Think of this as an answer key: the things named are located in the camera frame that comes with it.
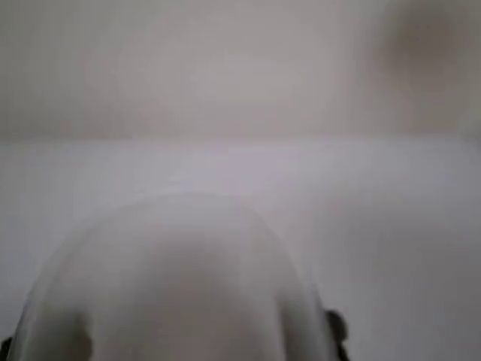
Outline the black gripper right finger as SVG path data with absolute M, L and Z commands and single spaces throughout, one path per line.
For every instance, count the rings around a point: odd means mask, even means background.
M 336 310 L 329 309 L 325 312 L 331 334 L 334 339 L 337 357 L 340 361 L 350 361 L 344 342 L 349 337 L 349 329 L 343 315 Z

